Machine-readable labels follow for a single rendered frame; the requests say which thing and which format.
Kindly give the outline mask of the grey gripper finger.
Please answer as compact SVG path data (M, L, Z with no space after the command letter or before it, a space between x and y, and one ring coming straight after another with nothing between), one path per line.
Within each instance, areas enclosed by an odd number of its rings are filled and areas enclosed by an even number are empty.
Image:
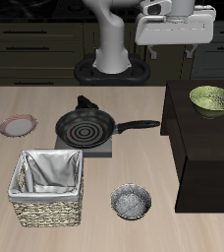
M185 56L186 56L187 59L192 59L193 58L193 54L194 54L196 48L197 48L197 45L193 44L189 49L187 49L185 51Z
M157 52L152 49L152 45L147 46L151 60L157 59Z

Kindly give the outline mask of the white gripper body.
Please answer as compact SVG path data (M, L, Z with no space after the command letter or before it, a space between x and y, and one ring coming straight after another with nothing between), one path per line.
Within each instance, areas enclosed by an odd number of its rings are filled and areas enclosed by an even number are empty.
M196 5L194 12L183 20L169 20L167 16L138 14L135 22L137 45L200 44L213 39L216 10Z

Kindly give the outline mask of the green bowl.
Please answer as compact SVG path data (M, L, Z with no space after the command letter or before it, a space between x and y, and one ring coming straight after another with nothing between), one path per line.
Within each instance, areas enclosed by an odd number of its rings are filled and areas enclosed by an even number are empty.
M190 101L195 111L205 119L224 115L224 89L200 86L190 91Z

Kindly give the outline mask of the dark grey stove plate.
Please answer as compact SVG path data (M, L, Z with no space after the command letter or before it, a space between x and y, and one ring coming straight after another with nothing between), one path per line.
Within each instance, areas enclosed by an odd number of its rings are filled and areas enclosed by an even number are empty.
M68 146L59 137L56 138L55 150L72 150L73 147ZM83 149L85 158L111 158L112 157L112 139L108 139L104 144L92 148Z

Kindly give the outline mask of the grey bowl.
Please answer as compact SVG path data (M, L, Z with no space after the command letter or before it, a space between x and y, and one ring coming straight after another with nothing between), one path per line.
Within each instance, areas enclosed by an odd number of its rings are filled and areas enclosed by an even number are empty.
M136 221L148 213L152 199L143 187L128 183L121 185L112 192L110 205L121 219Z

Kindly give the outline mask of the white plate with pink rim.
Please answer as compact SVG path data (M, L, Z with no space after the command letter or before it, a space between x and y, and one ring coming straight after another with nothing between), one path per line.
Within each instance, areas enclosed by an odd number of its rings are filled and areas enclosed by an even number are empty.
M1 122L0 133L5 137L21 138L34 131L37 124L37 119L30 114L17 114Z

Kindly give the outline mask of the black frying pan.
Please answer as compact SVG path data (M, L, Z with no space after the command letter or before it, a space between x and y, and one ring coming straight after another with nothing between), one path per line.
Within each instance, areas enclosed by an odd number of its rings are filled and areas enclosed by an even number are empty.
M63 115L56 123L57 136L75 149L92 149L104 144L112 135L129 129L154 128L155 120L138 120L116 124L106 112L94 108L80 108Z

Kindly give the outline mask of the dark wooden cabinet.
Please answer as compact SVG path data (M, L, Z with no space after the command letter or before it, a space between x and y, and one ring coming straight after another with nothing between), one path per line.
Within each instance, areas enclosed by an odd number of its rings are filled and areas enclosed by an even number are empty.
M190 91L200 86L224 89L224 80L166 83L160 134L170 139L179 178L177 213L224 213L224 115L202 118Z

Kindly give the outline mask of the dark kitchen cupboards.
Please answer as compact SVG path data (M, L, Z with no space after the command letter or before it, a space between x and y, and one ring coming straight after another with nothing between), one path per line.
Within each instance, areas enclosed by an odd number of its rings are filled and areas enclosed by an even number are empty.
M147 45L135 43L137 7L113 8L124 24L124 46L150 68L147 86L189 77L192 59L185 51L192 44ZM213 59L224 62L224 31L213 23L218 51ZM0 0L0 86L80 86L75 66L100 46L99 23L83 0Z

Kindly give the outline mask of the wicker basket with white liner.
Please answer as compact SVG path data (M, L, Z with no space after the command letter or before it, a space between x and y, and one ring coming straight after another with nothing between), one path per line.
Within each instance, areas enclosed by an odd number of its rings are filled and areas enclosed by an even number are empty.
M8 188L22 226L78 226L82 219L82 150L23 150Z

